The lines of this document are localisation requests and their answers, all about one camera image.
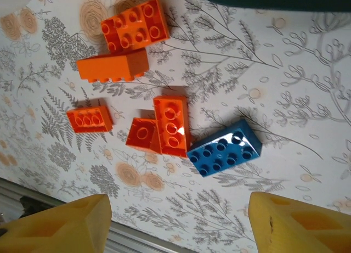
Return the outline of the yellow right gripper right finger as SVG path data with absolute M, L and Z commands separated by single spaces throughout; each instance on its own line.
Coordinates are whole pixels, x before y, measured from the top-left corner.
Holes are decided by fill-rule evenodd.
M 258 253 L 351 253 L 351 215 L 253 192 L 248 216 Z

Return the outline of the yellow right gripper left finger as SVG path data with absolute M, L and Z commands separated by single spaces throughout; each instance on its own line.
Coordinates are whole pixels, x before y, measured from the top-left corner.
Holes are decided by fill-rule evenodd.
M 0 253 L 104 253 L 112 211 L 94 194 L 0 226 Z

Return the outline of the orange 2x2 Lego brick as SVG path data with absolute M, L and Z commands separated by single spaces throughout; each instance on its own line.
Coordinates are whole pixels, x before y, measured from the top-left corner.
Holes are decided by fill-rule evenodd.
M 161 154 L 156 121 L 135 117 L 129 130 L 126 145 L 136 150 Z

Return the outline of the blue 2x4 Lego brick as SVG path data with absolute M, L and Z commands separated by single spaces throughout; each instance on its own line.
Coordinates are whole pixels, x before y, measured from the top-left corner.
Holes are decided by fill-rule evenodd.
M 262 142 L 246 120 L 223 128 L 194 143 L 187 157 L 202 177 L 260 157 Z

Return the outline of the floral patterned tablecloth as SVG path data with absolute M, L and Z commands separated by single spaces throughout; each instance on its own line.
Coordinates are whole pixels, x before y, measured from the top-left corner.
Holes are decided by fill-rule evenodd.
M 0 17 L 0 177 L 64 202 L 106 193 L 112 219 L 198 253 L 256 253 L 253 191 L 351 214 L 351 13 L 160 0 L 171 37 L 132 82 L 89 83 L 100 22 L 148 0 L 31 0 Z M 185 95 L 193 141 L 240 118 L 262 156 L 203 178 L 185 158 L 126 146 L 158 95 Z M 67 111 L 107 106 L 110 132 Z

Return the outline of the orange 2x4 Lego brick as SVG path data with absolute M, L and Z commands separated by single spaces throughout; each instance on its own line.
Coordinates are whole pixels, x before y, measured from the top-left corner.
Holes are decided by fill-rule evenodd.
M 100 23 L 110 53 L 130 52 L 170 38 L 160 0 L 149 0 Z
M 113 121 L 107 106 L 79 108 L 66 114 L 75 133 L 105 133 L 112 130 Z
M 97 55 L 76 61 L 80 78 L 93 82 L 133 81 L 147 72 L 149 61 L 146 49 L 127 53 Z
M 186 158 L 190 148 L 187 98 L 163 95 L 153 103 L 161 154 Z

